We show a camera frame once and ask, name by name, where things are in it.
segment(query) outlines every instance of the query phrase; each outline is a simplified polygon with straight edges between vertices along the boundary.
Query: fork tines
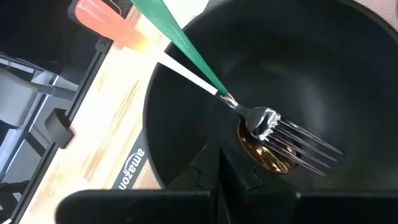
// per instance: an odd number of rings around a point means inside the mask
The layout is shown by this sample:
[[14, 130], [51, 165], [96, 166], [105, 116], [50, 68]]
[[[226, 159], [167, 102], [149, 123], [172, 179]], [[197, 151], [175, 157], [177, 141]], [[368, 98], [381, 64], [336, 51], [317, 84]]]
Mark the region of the fork tines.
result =
[[331, 169], [332, 167], [323, 160], [321, 160], [319, 157], [322, 156], [333, 162], [338, 162], [338, 160], [324, 151], [343, 155], [341, 151], [327, 144], [325, 141], [322, 141], [314, 134], [283, 118], [278, 121], [278, 124], [274, 126], [272, 130], [273, 133], [268, 135], [267, 138], [267, 146], [269, 147], [269, 149], [295, 161], [301, 166], [304, 166], [324, 177], [327, 177], [327, 175], [323, 171], [311, 165], [310, 163], [305, 162], [303, 159], [291, 154], [286, 149], [290, 148], [291, 150], [296, 151], [297, 153], [309, 158], [311, 161], [314, 161], [317, 164], [320, 164], [321, 166], [328, 169]]

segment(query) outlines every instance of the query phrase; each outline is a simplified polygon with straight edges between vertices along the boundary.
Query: stainless steel fork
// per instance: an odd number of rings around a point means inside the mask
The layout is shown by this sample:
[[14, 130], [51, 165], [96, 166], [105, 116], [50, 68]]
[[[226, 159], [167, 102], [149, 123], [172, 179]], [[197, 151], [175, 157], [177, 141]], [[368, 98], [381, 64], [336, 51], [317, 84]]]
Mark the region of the stainless steel fork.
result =
[[[297, 153], [329, 169], [331, 169], [330, 165], [323, 162], [318, 156], [314, 156], [304, 149], [309, 149], [310, 151], [315, 152], [316, 155], [321, 155], [333, 162], [337, 162], [337, 159], [321, 151], [317, 146], [333, 151], [336, 154], [343, 155], [343, 153], [338, 149], [329, 145], [325, 141], [322, 141], [306, 129], [286, 120], [273, 109], [265, 106], [246, 108], [237, 103], [231, 95], [216, 94], [216, 96], [244, 117], [246, 120], [246, 127], [254, 138], [265, 144], [270, 150], [295, 161], [301, 166], [304, 166], [319, 175], [326, 177], [326, 174], [323, 171], [311, 165], [309, 162], [305, 162], [303, 159], [291, 154], [284, 148], [289, 147]], [[317, 146], [315, 146], [314, 143], [311, 144], [307, 142], [304, 140], [305, 138], [315, 142]]]

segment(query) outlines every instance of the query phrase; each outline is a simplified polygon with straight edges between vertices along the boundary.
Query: orange object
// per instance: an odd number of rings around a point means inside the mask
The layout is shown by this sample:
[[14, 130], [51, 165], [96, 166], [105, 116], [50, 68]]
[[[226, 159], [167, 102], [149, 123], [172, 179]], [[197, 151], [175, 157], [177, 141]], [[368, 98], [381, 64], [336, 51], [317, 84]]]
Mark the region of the orange object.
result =
[[148, 39], [102, 0], [80, 0], [75, 14], [84, 26], [133, 50], [142, 52], [149, 45]]

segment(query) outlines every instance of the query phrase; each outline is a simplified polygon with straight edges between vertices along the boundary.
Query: table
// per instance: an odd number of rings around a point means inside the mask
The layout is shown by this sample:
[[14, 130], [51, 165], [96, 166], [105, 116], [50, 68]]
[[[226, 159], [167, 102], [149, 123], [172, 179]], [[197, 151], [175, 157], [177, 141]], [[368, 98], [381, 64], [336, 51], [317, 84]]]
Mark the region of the table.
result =
[[[380, 14], [396, 29], [395, 0], [357, 0]], [[181, 26], [204, 10], [207, 0], [165, 1]], [[168, 40], [133, 8], [127, 19], [164, 49]], [[84, 189], [113, 186], [142, 128], [142, 107], [155, 63], [114, 43], [81, 102], [71, 128], [75, 138], [57, 150], [42, 177], [21, 223], [53, 223], [57, 204]], [[134, 189], [159, 189], [148, 161], [144, 161]]]

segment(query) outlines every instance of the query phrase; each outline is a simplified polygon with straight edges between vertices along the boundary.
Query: wooden surface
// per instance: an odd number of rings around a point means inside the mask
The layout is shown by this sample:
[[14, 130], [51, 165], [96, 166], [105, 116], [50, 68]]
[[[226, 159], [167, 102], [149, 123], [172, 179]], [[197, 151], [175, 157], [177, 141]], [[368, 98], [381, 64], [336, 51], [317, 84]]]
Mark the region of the wooden surface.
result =
[[[201, 13], [208, 0], [165, 0], [180, 26]], [[137, 30], [165, 49], [165, 38], [134, 8], [129, 20]], [[54, 223], [58, 203], [84, 189], [109, 189], [142, 128], [142, 108], [155, 62], [114, 43], [72, 122], [75, 137], [58, 150], [21, 223]], [[145, 162], [134, 189], [158, 189]]]

